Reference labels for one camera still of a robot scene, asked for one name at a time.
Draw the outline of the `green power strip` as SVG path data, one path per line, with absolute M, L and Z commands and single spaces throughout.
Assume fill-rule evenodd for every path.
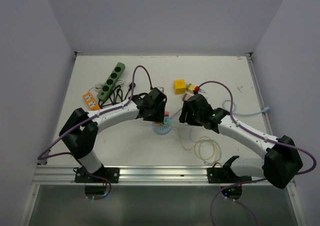
M 102 87 L 97 95 L 97 98 L 101 102 L 105 102 L 108 99 L 108 97 L 110 96 L 112 90 L 114 89 L 116 83 L 118 82 L 118 80 L 122 76 L 125 69 L 126 69 L 126 66 L 124 63 L 118 62 L 116 64 L 112 73 L 110 74 L 110 76 L 108 77 L 106 82 L 102 85 Z

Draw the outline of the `orange power strip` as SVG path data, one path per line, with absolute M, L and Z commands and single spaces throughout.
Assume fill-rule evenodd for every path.
M 101 109 L 91 92 L 84 94 L 82 97 L 91 111 L 97 111 Z

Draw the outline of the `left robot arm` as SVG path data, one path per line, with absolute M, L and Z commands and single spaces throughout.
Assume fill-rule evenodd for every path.
M 84 168 L 87 178 L 96 183 L 104 176 L 103 163 L 94 152 L 97 135 L 119 123 L 136 119 L 162 123 L 166 103 L 167 96 L 158 88 L 153 88 L 148 93 L 131 95 L 106 109 L 84 111 L 78 108 L 72 112 L 59 137 Z

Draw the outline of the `pink plug adapter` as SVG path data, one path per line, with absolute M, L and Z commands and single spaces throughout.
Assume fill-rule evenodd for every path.
M 191 94 L 185 93 L 185 94 L 182 96 L 182 100 L 183 100 L 183 101 L 187 101 L 187 100 L 190 99 L 191 97 L 192 97 Z

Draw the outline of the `pale yellow plug adapter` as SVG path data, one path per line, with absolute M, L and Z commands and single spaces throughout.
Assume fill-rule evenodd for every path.
M 194 93 L 194 90 L 196 89 L 196 86 L 192 83 L 189 83 L 186 85 L 186 90 L 189 92 L 189 93 Z

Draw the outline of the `small blue charger plug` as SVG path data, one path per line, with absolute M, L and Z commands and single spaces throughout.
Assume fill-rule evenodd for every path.
M 172 126 L 172 120 L 170 117 L 165 116 L 163 120 L 163 125 L 166 127 L 171 127 Z

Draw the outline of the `yellow cube socket adapter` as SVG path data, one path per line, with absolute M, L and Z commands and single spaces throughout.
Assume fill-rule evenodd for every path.
M 173 90 L 175 95 L 182 95 L 186 93 L 186 82 L 184 79 L 177 79 L 173 81 Z

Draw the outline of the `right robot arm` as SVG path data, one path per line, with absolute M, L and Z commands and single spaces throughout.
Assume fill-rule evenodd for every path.
M 180 123 L 204 127 L 244 145 L 257 158 L 232 156 L 220 168 L 207 170 L 210 183 L 248 182 L 253 177 L 264 178 L 273 186 L 284 189 L 302 168 L 302 159 L 294 141 L 263 133 L 231 117 L 220 107 L 213 109 L 207 99 L 196 94 L 183 102 Z

